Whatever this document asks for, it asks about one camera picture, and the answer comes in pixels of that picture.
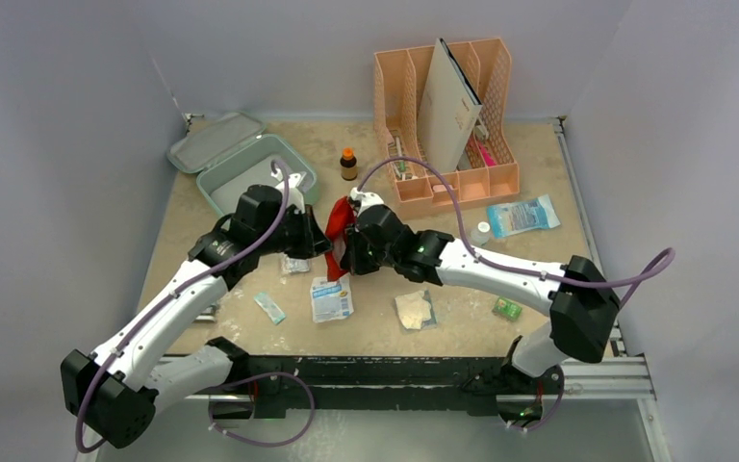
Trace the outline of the red first aid pouch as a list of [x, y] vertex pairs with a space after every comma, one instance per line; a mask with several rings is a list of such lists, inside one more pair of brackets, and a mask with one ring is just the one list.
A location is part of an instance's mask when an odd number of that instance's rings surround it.
[[348, 273], [348, 269], [341, 267], [347, 250], [346, 229], [355, 222], [355, 214], [348, 197], [339, 198], [331, 212], [324, 231], [325, 237], [332, 244], [332, 248], [324, 254], [327, 266], [326, 277], [329, 282], [337, 281]]

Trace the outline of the small white bottle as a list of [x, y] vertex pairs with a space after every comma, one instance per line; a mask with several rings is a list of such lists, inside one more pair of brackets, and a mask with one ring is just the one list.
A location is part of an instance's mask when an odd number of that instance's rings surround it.
[[492, 238], [492, 228], [487, 221], [478, 222], [469, 232], [469, 241], [474, 246], [483, 246]]

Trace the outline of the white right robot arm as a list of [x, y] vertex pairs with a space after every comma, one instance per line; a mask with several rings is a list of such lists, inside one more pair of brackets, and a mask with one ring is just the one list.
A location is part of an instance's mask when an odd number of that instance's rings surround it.
[[511, 346], [501, 377], [523, 392], [567, 359], [597, 364], [620, 311], [595, 264], [574, 255], [566, 264], [519, 259], [466, 246], [450, 234], [415, 232], [385, 205], [369, 207], [344, 232], [340, 265], [352, 275], [383, 267], [413, 283], [475, 289], [518, 302], [547, 321]]

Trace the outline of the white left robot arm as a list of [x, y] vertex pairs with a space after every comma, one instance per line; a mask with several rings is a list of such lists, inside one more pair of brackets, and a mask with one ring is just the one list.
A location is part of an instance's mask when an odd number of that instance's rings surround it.
[[261, 383], [274, 391], [285, 377], [297, 381], [272, 364], [254, 366], [252, 355], [223, 338], [167, 364], [160, 360], [261, 257], [309, 259], [330, 247], [294, 184], [249, 187], [235, 212], [196, 241], [170, 282], [125, 327], [93, 352], [74, 349], [62, 361], [64, 403], [76, 418], [78, 451], [89, 453], [104, 443], [126, 448], [158, 412], [205, 389], [235, 394]]

